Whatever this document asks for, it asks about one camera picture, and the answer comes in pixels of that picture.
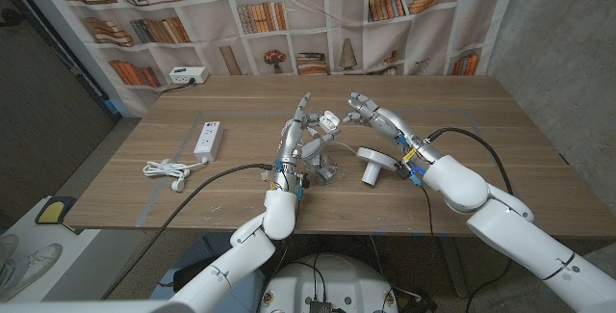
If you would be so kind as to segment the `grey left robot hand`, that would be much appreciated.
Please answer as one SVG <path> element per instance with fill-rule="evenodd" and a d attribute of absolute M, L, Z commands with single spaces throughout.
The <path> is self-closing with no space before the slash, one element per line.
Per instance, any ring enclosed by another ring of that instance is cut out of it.
<path fill-rule="evenodd" d="M 325 125 L 322 126 L 326 131 L 325 135 L 304 144 L 301 148 L 297 148 L 302 140 L 303 131 L 309 127 L 320 125 L 321 119 L 325 115 L 323 112 L 304 112 L 310 97 L 311 93 L 307 92 L 300 99 L 294 117 L 290 120 L 289 126 L 282 135 L 277 159 L 274 161 L 275 169 L 271 183 L 271 187 L 274 190 L 293 192 L 297 181 L 295 174 L 297 160 L 312 159 L 322 151 L 327 143 L 332 142 L 342 132 L 342 130 L 338 128 L 340 122 L 337 120 L 337 117 L 334 117 L 333 121 L 328 120 Z"/>

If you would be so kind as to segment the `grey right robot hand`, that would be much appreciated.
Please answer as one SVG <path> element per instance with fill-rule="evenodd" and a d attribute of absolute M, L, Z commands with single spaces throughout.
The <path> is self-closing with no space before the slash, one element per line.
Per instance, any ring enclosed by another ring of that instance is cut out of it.
<path fill-rule="evenodd" d="M 402 151 L 402 163 L 425 172 L 443 157 L 441 152 L 421 139 L 401 117 L 378 106 L 366 95 L 353 92 L 347 103 L 352 111 L 345 117 L 344 122 L 370 127 L 389 140 Z"/>

